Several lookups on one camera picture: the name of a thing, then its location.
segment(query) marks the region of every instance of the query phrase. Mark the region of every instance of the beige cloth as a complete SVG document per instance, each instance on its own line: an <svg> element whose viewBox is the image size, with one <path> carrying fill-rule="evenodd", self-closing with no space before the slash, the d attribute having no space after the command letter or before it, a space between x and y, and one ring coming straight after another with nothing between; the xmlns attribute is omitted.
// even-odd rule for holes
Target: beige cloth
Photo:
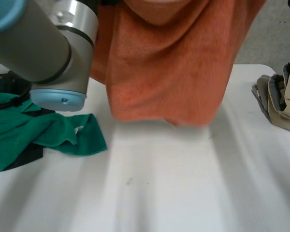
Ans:
<svg viewBox="0 0 290 232"><path fill-rule="evenodd" d="M290 131L290 63L286 64L282 75L263 75L252 86L252 93L269 121Z"/></svg>

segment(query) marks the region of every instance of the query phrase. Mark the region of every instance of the silver metal cylinder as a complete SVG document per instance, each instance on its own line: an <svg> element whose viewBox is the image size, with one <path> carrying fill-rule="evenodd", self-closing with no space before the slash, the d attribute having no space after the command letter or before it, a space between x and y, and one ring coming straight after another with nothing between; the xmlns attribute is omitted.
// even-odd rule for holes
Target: silver metal cylinder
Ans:
<svg viewBox="0 0 290 232"><path fill-rule="evenodd" d="M54 3L49 18L56 26L80 30L92 40L93 44L95 43L98 18L85 4L76 0L58 0Z"/></svg>
<svg viewBox="0 0 290 232"><path fill-rule="evenodd" d="M70 45L37 3L0 33L0 64L32 82L51 78L69 62Z"/></svg>

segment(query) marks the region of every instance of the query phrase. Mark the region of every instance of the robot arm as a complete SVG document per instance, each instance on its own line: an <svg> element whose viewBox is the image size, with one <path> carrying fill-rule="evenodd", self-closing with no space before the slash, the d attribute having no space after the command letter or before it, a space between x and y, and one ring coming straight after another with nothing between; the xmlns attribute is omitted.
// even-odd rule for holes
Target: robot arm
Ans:
<svg viewBox="0 0 290 232"><path fill-rule="evenodd" d="M57 0L49 18L33 0L0 0L0 63L32 82L42 108L79 111L98 31L98 0Z"/></svg>

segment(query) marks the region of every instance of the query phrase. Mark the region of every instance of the small screw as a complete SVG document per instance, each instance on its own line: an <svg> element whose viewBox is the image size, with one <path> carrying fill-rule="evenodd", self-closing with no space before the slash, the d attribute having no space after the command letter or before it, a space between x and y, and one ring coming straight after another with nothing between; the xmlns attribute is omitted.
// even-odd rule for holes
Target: small screw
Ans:
<svg viewBox="0 0 290 232"><path fill-rule="evenodd" d="M61 102L62 102L63 104L68 104L68 99L63 98L63 99L61 99Z"/></svg>

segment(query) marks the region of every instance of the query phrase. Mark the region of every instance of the blue rubber ring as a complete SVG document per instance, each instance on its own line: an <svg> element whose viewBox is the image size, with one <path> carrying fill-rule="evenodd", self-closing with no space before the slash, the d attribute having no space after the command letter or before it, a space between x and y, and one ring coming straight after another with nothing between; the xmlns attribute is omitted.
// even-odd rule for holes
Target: blue rubber ring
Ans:
<svg viewBox="0 0 290 232"><path fill-rule="evenodd" d="M0 0L0 32L7 30L23 15L27 0Z"/></svg>

